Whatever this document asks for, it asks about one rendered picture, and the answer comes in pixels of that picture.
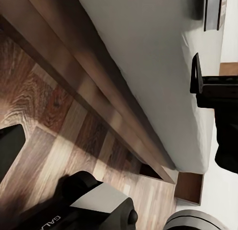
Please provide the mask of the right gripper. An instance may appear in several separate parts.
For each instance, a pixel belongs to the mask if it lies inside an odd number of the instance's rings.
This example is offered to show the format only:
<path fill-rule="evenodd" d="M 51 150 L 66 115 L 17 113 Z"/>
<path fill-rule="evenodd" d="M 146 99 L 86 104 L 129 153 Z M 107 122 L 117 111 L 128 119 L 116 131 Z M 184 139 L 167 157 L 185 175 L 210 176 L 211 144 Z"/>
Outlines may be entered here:
<path fill-rule="evenodd" d="M 190 93 L 196 94 L 197 107 L 214 109 L 215 125 L 222 135 L 226 124 L 238 126 L 238 85 L 203 86 L 198 53 L 192 59 Z"/>

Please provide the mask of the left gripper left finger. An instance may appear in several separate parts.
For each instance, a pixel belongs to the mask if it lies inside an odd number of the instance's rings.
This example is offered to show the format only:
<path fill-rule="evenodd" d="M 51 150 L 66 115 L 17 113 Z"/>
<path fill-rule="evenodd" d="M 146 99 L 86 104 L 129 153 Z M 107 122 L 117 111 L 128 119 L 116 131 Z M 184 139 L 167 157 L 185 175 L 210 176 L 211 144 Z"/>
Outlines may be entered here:
<path fill-rule="evenodd" d="M 21 124 L 0 129 L 0 184 L 25 143 Z"/>

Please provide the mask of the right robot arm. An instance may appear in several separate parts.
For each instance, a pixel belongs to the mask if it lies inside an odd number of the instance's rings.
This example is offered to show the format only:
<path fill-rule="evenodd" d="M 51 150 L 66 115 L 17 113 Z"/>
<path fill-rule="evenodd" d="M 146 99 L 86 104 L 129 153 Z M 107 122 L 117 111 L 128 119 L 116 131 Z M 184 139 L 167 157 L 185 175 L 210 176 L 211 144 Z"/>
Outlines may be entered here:
<path fill-rule="evenodd" d="M 238 76 L 202 76 L 196 53 L 192 59 L 190 93 L 196 94 L 197 107 L 214 109 L 219 144 L 215 162 L 225 170 L 238 173 L 238 164 L 222 141 L 226 124 L 238 126 Z"/>

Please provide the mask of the hardback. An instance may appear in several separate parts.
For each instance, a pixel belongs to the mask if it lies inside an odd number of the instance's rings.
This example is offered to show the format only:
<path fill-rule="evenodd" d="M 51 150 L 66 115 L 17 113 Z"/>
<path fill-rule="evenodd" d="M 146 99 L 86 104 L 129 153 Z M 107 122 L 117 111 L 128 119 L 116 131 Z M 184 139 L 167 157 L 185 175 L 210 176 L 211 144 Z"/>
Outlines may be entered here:
<path fill-rule="evenodd" d="M 206 30 L 217 30 L 225 22 L 227 0 L 206 0 L 204 32 Z"/>

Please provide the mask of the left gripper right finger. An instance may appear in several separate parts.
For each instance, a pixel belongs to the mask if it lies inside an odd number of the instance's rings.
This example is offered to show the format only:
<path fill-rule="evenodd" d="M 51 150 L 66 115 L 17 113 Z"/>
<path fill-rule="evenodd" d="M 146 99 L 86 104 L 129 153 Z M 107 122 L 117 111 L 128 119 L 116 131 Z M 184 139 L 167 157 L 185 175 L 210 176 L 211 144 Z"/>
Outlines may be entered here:
<path fill-rule="evenodd" d="M 222 141 L 238 164 L 238 126 L 226 124 Z"/>

